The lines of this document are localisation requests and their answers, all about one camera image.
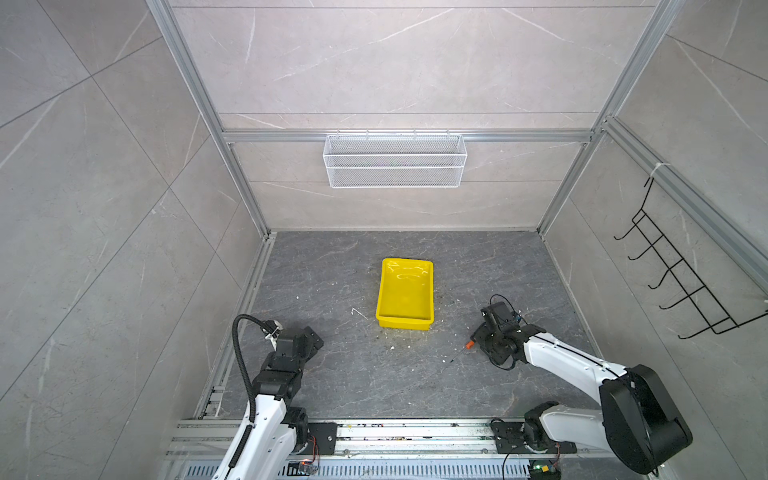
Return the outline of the orange handled screwdriver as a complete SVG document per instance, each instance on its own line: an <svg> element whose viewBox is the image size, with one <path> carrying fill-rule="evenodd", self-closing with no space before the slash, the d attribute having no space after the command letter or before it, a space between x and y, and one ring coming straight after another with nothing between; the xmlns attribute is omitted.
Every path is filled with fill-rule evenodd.
<svg viewBox="0 0 768 480"><path fill-rule="evenodd" d="M448 365L448 364L450 364L450 363L453 363L453 362L455 362L455 361L456 361L456 360L458 360L458 359L459 359L461 356L463 356L463 355L465 355L465 354L469 353L469 352L472 350L472 348L474 347L474 345L475 345L475 341L474 341L474 340L469 340L469 341L468 341L468 342L467 342L467 343L466 343L464 346L462 346L461 348L457 349L457 350L454 352L454 355L453 355L452 357L450 357L449 359L444 359L444 360L443 360L443 363L444 363L445 365Z"/></svg>

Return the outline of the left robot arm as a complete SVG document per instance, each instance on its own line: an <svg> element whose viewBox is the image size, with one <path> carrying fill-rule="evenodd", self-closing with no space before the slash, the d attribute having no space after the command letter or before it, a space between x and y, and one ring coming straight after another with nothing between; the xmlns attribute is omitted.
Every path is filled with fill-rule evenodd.
<svg viewBox="0 0 768 480"><path fill-rule="evenodd" d="M259 327L272 351L258 374L248 373L241 350L240 322ZM319 442L310 433L306 410L291 405L306 364L324 341L310 327L284 328L279 322L240 314L232 324L235 360L244 381L247 408L236 434L213 474L215 479L275 479L288 457L310 457L294 465L305 474L318 469Z"/></svg>

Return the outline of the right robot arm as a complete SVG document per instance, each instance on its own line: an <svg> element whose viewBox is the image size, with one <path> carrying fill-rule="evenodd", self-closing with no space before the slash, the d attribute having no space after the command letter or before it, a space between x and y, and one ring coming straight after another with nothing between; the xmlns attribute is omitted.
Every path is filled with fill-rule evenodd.
<svg viewBox="0 0 768 480"><path fill-rule="evenodd" d="M597 403L576 409L556 401L512 422L494 418L489 426L499 452L561 452L566 443L610 451L638 474L656 474L667 460L693 442L693 434L659 375L645 365L625 367L568 345L544 328L528 323L507 300L481 311L469 345L493 366L511 371L519 364L546 370Z"/></svg>

